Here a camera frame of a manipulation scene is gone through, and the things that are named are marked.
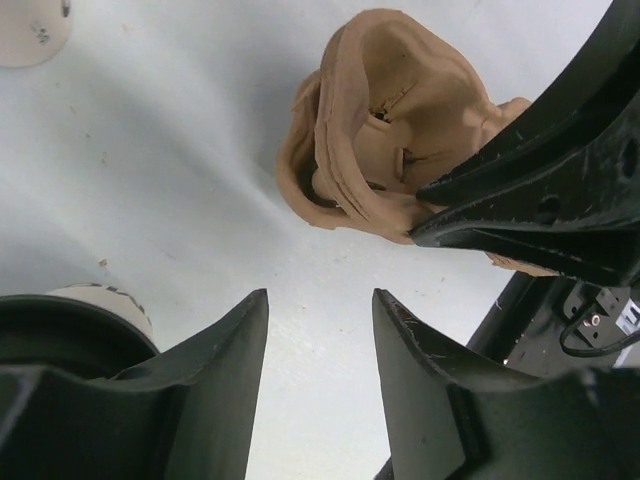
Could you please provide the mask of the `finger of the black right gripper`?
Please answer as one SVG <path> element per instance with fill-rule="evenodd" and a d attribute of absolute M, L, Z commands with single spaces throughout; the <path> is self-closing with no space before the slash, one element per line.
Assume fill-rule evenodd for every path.
<path fill-rule="evenodd" d="M 587 146 L 639 102 L 639 3 L 614 1 L 574 58 L 495 138 L 416 197 L 453 205 L 542 171 Z"/>

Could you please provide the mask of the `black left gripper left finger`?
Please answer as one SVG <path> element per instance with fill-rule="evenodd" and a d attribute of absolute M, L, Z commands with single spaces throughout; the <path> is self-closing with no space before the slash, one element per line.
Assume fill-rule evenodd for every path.
<path fill-rule="evenodd" d="M 1 365 L 5 479 L 242 479 L 268 331 L 265 290 L 112 378 Z"/>

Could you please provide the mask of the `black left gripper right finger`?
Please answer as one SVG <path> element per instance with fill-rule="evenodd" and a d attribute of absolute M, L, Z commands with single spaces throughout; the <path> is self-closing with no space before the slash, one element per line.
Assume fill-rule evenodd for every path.
<path fill-rule="evenodd" d="M 398 479 L 635 479 L 639 373 L 581 368 L 540 379 L 372 298 L 378 371 Z"/>

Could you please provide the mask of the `brown pulp cup carrier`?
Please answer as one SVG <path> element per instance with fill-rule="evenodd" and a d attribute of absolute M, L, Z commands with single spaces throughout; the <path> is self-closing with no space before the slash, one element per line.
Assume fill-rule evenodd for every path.
<path fill-rule="evenodd" d="M 399 10 L 339 28 L 299 86 L 276 181 L 309 225 L 408 245 L 445 209 L 418 190 L 463 164 L 528 107 L 496 104 L 466 58 Z"/>

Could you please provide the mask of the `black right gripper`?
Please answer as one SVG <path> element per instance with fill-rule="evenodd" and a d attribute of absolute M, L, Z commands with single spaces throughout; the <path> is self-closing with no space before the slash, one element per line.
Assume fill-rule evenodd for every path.
<path fill-rule="evenodd" d="M 550 167 L 459 202 L 411 233 L 422 247 L 481 250 L 605 286 L 639 281 L 639 102 Z M 516 273 L 467 347 L 512 370 L 557 376 L 637 367 L 639 286 Z"/>

